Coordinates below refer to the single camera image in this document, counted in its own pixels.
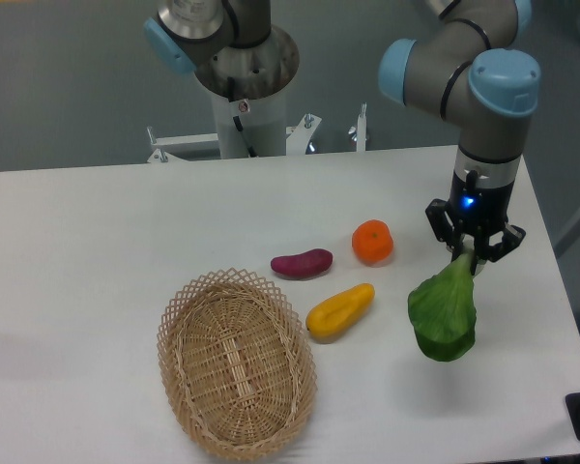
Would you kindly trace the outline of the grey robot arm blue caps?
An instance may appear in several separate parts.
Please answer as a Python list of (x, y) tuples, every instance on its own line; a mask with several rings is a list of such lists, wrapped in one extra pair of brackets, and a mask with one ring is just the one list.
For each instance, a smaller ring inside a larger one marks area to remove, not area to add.
[[(449, 197), (426, 215), (453, 256), (471, 257), (476, 273), (522, 243), (508, 203), (529, 125), (540, 68), (512, 43), (531, 20), (527, 1), (435, 1), (443, 27), (434, 40), (400, 39), (378, 68), (388, 99), (439, 117), (460, 130)], [(143, 26), (167, 68), (191, 74), (210, 95), (225, 159), (302, 155), (311, 116), (286, 128), (285, 95), (300, 55), (271, 21), (267, 1), (162, 1)]]

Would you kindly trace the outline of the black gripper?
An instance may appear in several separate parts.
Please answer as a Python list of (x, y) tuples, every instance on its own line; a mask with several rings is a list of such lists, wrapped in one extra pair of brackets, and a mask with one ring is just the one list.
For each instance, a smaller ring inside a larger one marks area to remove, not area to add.
[[(465, 253), (464, 237), (474, 237), (471, 274), (489, 261), (495, 263), (517, 249), (526, 231), (508, 221), (511, 184), (498, 188), (468, 190), (464, 180), (452, 176), (449, 200), (433, 199), (425, 209), (437, 241), (445, 244), (452, 257)], [(501, 241), (490, 244), (490, 236), (501, 232)]]

